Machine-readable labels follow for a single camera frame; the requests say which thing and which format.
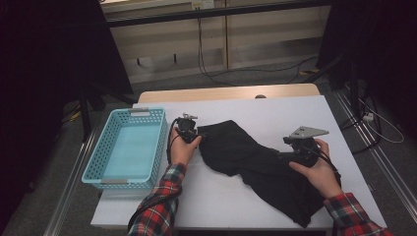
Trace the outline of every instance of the black cloth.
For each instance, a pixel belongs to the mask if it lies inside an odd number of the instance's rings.
[[[265,202],[302,227],[323,207],[324,198],[308,179],[282,161],[276,150],[259,145],[234,121],[198,128],[203,160],[228,176],[240,175]]]

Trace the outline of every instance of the black curtain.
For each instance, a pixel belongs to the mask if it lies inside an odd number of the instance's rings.
[[[341,0],[330,11],[320,57],[322,68],[338,55],[345,60],[330,72],[330,85],[340,89],[351,77],[351,62],[359,80],[417,137],[417,12],[409,1]]]
[[[68,27],[103,21],[96,0],[0,0],[0,232],[53,147],[63,105],[90,82],[132,92],[110,30]]]

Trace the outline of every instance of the wrist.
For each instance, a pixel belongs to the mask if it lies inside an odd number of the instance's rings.
[[[337,188],[337,189],[332,189],[330,191],[326,191],[326,192],[322,193],[322,196],[325,199],[331,199],[331,198],[334,198],[334,197],[339,196],[341,194],[343,194],[343,191],[340,188]]]

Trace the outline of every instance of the table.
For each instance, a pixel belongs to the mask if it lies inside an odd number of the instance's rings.
[[[288,96],[297,90],[298,96]],[[259,93],[268,99],[253,99]],[[197,99],[194,96],[198,97],[199,94],[212,96],[193,101]],[[292,151],[281,138],[300,125],[329,130],[330,134],[322,136],[322,139],[329,143],[333,163],[342,175],[344,191],[354,193],[371,218],[381,226],[387,226],[332,117],[326,99],[314,85],[153,91],[141,95],[140,102],[134,107],[144,106],[164,107],[168,123],[182,112],[199,115],[200,118],[196,120],[198,126],[232,119],[263,146],[281,151]],[[159,176],[166,162],[166,156],[163,156]],[[239,176],[227,177],[209,169],[198,149],[189,166],[177,212],[177,228],[302,230],[286,215],[263,202],[250,187],[243,184]],[[148,192],[105,190],[91,224],[104,228],[126,228],[128,219]],[[331,226],[332,219],[322,208],[312,217],[308,229],[329,233]]]

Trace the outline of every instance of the gray floor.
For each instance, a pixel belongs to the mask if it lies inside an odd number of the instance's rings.
[[[211,79],[197,74],[158,80],[157,82],[141,82],[133,85],[135,94],[132,97],[138,98],[146,90],[225,87],[224,84],[214,82],[213,80],[234,86],[277,85],[286,84],[291,80],[293,83],[297,83],[304,80],[302,77],[295,78],[297,68],[282,72],[266,72],[267,70],[287,68],[296,63],[257,66],[256,68],[251,68],[257,69],[257,71],[236,71],[212,77]],[[315,61],[310,60],[301,66],[301,70],[313,69],[314,65]],[[316,81],[316,84],[328,100],[336,121],[338,123],[345,121],[348,116],[343,111],[334,91],[329,89],[328,79],[320,79]],[[111,109],[128,106],[119,103],[112,97],[105,97],[104,99],[107,102],[105,111],[90,112],[92,123],[97,127],[102,126],[102,121],[106,119],[106,114]],[[382,104],[379,104],[379,110],[380,114],[389,121],[394,120]],[[388,124],[383,123],[383,130],[385,136],[398,139],[397,133]],[[365,145],[354,128],[343,131],[343,135],[352,150]],[[45,232],[51,215],[65,188],[65,183],[72,171],[72,167],[79,155],[82,147],[82,137],[83,126],[81,119],[63,124],[55,148],[51,152],[41,174],[34,180],[34,192],[24,197],[3,235],[42,235]],[[401,144],[391,144],[384,140],[379,144],[379,147],[385,152],[392,165],[414,192],[417,190],[417,176],[415,175],[417,167],[416,143],[416,140],[405,137],[405,141]],[[394,235],[413,235],[414,232],[417,232],[416,222],[410,216],[371,153],[364,151],[354,155],[354,157],[366,181],[374,186],[373,196],[392,233]],[[78,180],[75,190],[75,195],[72,198],[71,206],[66,213],[59,235],[125,235],[126,231],[124,230],[104,230],[90,226],[89,223],[98,202],[99,191],[91,186],[82,184],[81,180]]]

